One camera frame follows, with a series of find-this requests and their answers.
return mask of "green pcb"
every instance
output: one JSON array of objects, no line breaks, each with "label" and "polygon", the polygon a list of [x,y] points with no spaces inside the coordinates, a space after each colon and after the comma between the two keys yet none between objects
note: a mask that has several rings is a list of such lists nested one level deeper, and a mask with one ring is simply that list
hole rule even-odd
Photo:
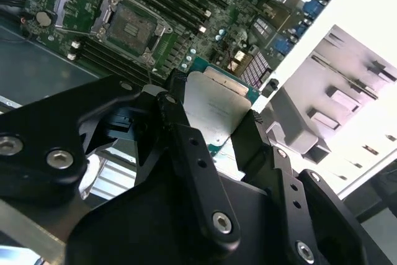
[{"label": "green pcb", "polygon": [[25,11],[28,30],[49,49],[100,75],[144,85],[150,76],[161,82],[173,68],[188,71],[196,57],[229,74],[242,67],[255,47],[249,29],[265,2],[28,0]]}]

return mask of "bolt hole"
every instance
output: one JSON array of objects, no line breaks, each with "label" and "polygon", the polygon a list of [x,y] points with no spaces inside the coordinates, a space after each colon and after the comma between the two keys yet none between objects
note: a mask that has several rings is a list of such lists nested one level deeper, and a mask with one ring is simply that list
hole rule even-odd
[{"label": "bolt hole", "polygon": [[194,146],[197,146],[199,144],[199,142],[196,139],[194,139],[194,138],[190,138],[189,141],[190,141],[190,144],[192,144]]},{"label": "bolt hole", "polygon": [[218,218],[218,223],[223,227],[226,228],[226,226],[228,225],[228,223],[226,223],[226,220],[223,218]]},{"label": "bolt hole", "polygon": [[206,167],[207,167],[207,163],[204,162],[202,159],[198,159],[198,160],[197,160],[197,164],[198,164],[201,168],[206,168]]},{"label": "bolt hole", "polygon": [[309,252],[305,247],[302,247],[301,249],[302,249],[302,253],[303,253],[307,258],[309,258],[309,257],[310,257],[310,252]]},{"label": "bolt hole", "polygon": [[298,201],[293,201],[293,204],[295,205],[295,207],[296,207],[297,209],[301,209],[301,208],[302,208],[302,206],[299,204]]},{"label": "bolt hole", "polygon": [[13,142],[5,141],[0,144],[0,148],[3,150],[11,150],[11,149],[14,149],[14,144],[13,144]]},{"label": "bolt hole", "polygon": [[56,161],[66,161],[66,156],[64,156],[64,155],[56,155],[56,156],[54,156],[54,160],[56,160]]}]

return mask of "black cable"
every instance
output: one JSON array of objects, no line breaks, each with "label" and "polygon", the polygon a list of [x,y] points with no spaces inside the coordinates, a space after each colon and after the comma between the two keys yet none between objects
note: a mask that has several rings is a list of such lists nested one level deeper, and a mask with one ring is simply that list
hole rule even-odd
[{"label": "black cable", "polygon": [[0,9],[0,17],[3,17],[5,19],[7,19],[8,21],[10,21],[12,23],[15,23],[17,25],[20,24],[20,17],[19,16],[15,15],[15,14],[13,14],[11,12],[5,11],[4,9]]},{"label": "black cable", "polygon": [[14,6],[14,7],[24,7],[26,0],[0,0],[0,5],[3,6]]}]

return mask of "metal bracket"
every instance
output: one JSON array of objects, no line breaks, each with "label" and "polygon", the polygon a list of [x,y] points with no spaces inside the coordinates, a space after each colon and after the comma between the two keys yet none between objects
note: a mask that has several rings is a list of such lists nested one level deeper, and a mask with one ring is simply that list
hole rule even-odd
[{"label": "metal bracket", "polygon": [[330,264],[391,265],[325,180],[312,170],[299,174],[322,254]]},{"label": "metal bracket", "polygon": [[247,113],[232,134],[243,181],[265,190],[279,209],[286,262],[316,264],[319,254],[303,184],[293,177],[290,160],[267,139],[260,115]]}]

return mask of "electronic component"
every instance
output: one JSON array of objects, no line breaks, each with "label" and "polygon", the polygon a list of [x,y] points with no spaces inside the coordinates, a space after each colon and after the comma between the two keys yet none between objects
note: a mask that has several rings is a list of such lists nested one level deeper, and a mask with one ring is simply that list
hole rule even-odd
[{"label": "electronic component", "polygon": [[320,13],[323,11],[324,6],[315,0],[311,0],[306,2],[303,5],[303,12],[307,13],[309,15],[310,18],[312,18],[313,20],[316,19]]},{"label": "electronic component", "polygon": [[81,43],[77,40],[74,40],[71,44],[72,48],[78,49],[81,46]]},{"label": "electronic component", "polygon": [[301,38],[303,34],[305,34],[306,30],[308,30],[308,26],[302,22],[301,24],[294,26],[291,33],[298,38]]},{"label": "electronic component", "polygon": [[163,34],[172,33],[171,26],[134,0],[103,0],[101,8],[91,32],[111,48],[154,65],[152,53]]},{"label": "electronic component", "polygon": [[39,26],[42,27],[48,27],[52,23],[51,15],[44,11],[37,12],[35,18]]},{"label": "electronic component", "polygon": [[67,57],[68,60],[73,61],[73,60],[76,60],[77,55],[74,54],[74,53],[68,53],[66,57]]},{"label": "electronic component", "polygon": [[[25,13],[45,12],[38,15],[40,26],[27,24],[44,46],[65,56],[65,49],[75,49],[72,53],[76,52],[78,65],[99,75],[123,74],[141,85],[151,81],[142,75],[148,68],[149,74],[164,80],[173,68],[189,71],[196,56],[212,61],[213,52],[221,54],[213,61],[220,68],[230,65],[241,70],[251,56],[238,61],[235,54],[253,44],[263,47],[272,38],[273,29],[268,40],[249,40],[252,20],[262,18],[258,9],[266,1],[28,0]],[[51,23],[43,18],[47,15]],[[93,44],[100,45],[102,52]],[[127,65],[140,74],[132,74]]]},{"label": "electronic component", "polygon": [[274,48],[282,55],[286,56],[288,53],[291,52],[293,48],[293,43],[287,40],[286,38],[279,38],[274,43]]}]

